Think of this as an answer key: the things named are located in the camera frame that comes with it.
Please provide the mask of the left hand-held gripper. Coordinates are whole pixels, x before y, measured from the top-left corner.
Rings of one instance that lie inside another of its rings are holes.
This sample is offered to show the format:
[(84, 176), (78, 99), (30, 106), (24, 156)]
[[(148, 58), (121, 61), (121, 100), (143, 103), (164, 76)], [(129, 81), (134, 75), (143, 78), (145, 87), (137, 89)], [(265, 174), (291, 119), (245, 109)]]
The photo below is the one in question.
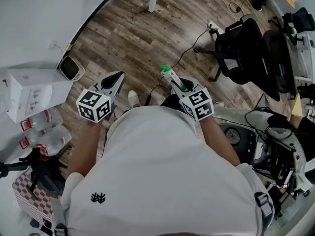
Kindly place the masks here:
[(76, 100), (79, 116), (94, 123), (108, 120), (115, 110), (116, 96), (120, 93), (125, 82), (125, 73), (115, 71), (109, 73), (102, 81), (102, 86), (110, 86), (106, 89), (98, 89), (100, 84), (83, 89)]

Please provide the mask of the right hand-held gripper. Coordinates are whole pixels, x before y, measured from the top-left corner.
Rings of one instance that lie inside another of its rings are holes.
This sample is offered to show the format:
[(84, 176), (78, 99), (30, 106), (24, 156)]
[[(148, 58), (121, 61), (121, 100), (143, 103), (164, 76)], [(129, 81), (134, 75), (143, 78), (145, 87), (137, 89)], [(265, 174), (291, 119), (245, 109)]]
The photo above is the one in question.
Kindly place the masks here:
[[(208, 90), (202, 88), (199, 81), (193, 77), (180, 76), (179, 78), (183, 84), (182, 88), (174, 81), (171, 81), (170, 84), (180, 99), (179, 103), (182, 105), (184, 112), (195, 121), (212, 116), (214, 114), (214, 107)], [(185, 97), (186, 92), (193, 93)]]

